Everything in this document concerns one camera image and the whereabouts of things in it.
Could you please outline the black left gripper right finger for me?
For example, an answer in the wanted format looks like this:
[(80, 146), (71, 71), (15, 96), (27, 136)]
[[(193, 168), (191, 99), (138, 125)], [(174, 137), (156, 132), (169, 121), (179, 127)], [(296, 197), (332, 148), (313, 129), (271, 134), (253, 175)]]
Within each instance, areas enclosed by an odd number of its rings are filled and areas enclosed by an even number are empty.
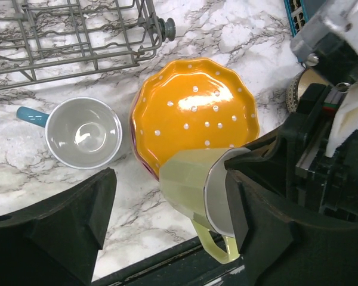
[(251, 285), (358, 285), (358, 223), (311, 212), (237, 170), (226, 193)]

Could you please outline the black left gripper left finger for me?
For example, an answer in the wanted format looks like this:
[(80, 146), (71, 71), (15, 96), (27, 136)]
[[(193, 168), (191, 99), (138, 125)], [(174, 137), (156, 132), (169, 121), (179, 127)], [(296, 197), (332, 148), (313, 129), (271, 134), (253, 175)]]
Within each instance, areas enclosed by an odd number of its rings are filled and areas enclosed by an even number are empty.
[(0, 216), (0, 285), (90, 285), (117, 177), (107, 168)]

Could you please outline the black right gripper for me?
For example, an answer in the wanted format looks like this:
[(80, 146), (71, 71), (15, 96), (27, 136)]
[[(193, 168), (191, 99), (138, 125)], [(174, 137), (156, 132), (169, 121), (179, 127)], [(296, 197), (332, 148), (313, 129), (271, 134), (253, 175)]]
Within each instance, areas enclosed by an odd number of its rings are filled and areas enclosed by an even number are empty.
[[(345, 94), (328, 82), (313, 83), (285, 125), (291, 155), (292, 183), (304, 207), (343, 220), (358, 222), (358, 128), (332, 157), (325, 155), (334, 117)], [(247, 153), (224, 163), (281, 197), (286, 195), (286, 145), (276, 128), (248, 143)]]

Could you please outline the pale yellow mug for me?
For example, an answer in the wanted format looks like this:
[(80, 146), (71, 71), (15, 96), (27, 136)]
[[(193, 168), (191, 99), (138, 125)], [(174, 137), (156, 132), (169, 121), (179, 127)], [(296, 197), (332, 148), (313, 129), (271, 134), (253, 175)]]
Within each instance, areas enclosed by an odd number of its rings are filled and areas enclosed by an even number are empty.
[(164, 198), (191, 220), (204, 250), (221, 264), (240, 256), (227, 200), (224, 163), (247, 152), (246, 147), (180, 151), (159, 170)]

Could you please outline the brown patterned bowl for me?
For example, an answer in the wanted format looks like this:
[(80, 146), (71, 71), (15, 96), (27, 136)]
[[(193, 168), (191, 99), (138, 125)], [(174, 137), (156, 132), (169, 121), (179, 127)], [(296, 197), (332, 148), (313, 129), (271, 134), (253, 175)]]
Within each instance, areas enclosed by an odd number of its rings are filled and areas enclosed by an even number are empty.
[(311, 69), (305, 69), (293, 78), (286, 91), (286, 107), (290, 113), (296, 111), (301, 96), (313, 83), (327, 85), (327, 82)]

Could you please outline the blue floral mug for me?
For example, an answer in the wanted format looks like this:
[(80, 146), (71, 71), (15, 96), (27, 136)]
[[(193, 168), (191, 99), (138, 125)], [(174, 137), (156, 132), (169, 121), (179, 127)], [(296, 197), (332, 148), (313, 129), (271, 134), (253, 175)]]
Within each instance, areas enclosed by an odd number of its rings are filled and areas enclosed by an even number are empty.
[(119, 117), (95, 98), (70, 98), (50, 114), (19, 107), (16, 117), (44, 128), (50, 152), (74, 169), (102, 167), (116, 157), (121, 147), (123, 132)]

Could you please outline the orange polka dot plate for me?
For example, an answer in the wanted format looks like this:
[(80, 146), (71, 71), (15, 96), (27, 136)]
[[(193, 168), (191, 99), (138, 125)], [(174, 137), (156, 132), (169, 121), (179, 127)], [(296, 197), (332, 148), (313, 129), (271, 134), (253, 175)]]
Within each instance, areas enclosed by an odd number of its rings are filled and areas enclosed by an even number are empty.
[(254, 96), (209, 58), (174, 60), (145, 80), (129, 128), (137, 160), (155, 179), (179, 151), (240, 147), (260, 133)]

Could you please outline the blue network switch box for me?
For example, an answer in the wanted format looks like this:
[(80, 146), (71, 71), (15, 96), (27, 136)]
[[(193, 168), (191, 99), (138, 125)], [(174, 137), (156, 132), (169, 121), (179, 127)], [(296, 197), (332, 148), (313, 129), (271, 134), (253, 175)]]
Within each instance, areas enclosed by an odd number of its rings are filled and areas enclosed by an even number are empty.
[(286, 15), (289, 21), (290, 30), (294, 37), (308, 21), (308, 16), (304, 11), (304, 1), (284, 0)]

